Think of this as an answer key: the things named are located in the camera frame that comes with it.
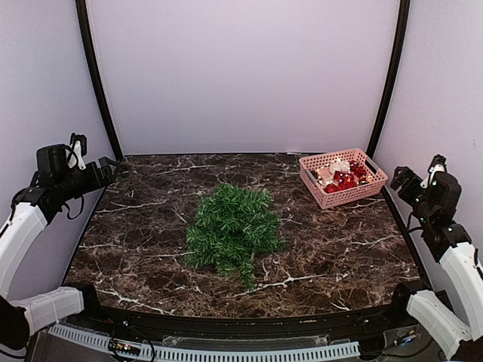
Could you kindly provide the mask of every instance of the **artificial pine garland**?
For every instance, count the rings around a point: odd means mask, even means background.
[[[254,255],[276,251],[279,217],[269,211],[272,196],[224,183],[202,200],[195,225],[188,229],[186,264],[201,268],[215,264],[218,274],[238,272],[248,290],[254,288]]]

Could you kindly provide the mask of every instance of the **black cable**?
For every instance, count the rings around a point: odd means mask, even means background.
[[[77,215],[72,217],[72,216],[70,216],[70,206],[68,204],[64,204],[63,206],[65,206],[66,209],[67,209],[67,219],[69,219],[69,220],[77,219],[81,215],[81,213],[84,211],[84,205],[85,205],[85,199],[84,199],[84,195],[82,195],[81,196],[81,209],[79,210]]]
[[[15,354],[10,354],[8,352],[2,351],[1,349],[0,349],[0,354],[3,354],[4,356],[7,356],[9,358],[13,358],[15,360],[25,360],[26,357],[27,357],[26,354],[24,356],[16,356]]]
[[[423,228],[421,228],[420,226],[418,226],[417,228],[412,228],[412,229],[409,229],[408,232],[409,233],[412,233],[412,232],[416,232],[418,230],[423,230]]]
[[[480,278],[483,280],[483,271],[481,271],[481,268],[478,266],[478,248],[475,248],[475,255],[473,256],[473,261],[475,262],[475,267],[476,270],[478,271],[478,274],[480,275]]]
[[[406,229],[409,229],[411,227],[411,217],[414,215],[414,212],[411,211],[408,216],[408,222],[406,223]]]
[[[411,357],[414,357],[414,356],[419,355],[420,353],[423,353],[426,349],[428,349],[430,347],[430,345],[432,344],[433,341],[434,341],[434,339],[430,339],[429,342],[424,347],[422,347],[419,351],[416,351],[416,352],[411,353],[411,354],[382,353],[384,351],[387,351],[390,348],[395,347],[394,345],[391,345],[388,348],[385,348],[382,351],[378,351],[378,352],[361,351],[361,355],[365,355],[365,356],[397,357],[397,358],[411,358]]]
[[[17,204],[15,203],[15,201],[17,200],[18,196],[22,193],[22,191],[23,190],[20,190],[19,192],[17,192],[12,198],[12,202],[10,204],[10,208],[11,208],[10,216],[8,217],[8,222],[5,224],[5,227],[0,232],[0,238],[7,231],[8,226],[10,226],[9,223],[12,222],[12,220],[14,219],[15,209],[17,208]]]
[[[69,156],[67,156],[67,163],[69,163],[69,160],[70,160],[70,156],[74,156],[75,158],[75,165],[74,167],[71,167],[71,168],[75,168],[78,166],[78,157],[77,155],[75,154],[74,152],[74,149],[72,149],[71,147],[69,147],[68,145],[62,145],[64,149],[66,149],[67,151],[69,151]]]

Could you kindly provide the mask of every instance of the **marble tabletop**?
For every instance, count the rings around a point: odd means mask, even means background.
[[[298,155],[128,157],[104,193],[66,282],[93,284],[103,305],[212,318],[273,318],[390,302],[417,267],[381,195],[321,210]],[[267,189],[285,248],[255,257],[256,288],[185,266],[186,230],[220,183]]]

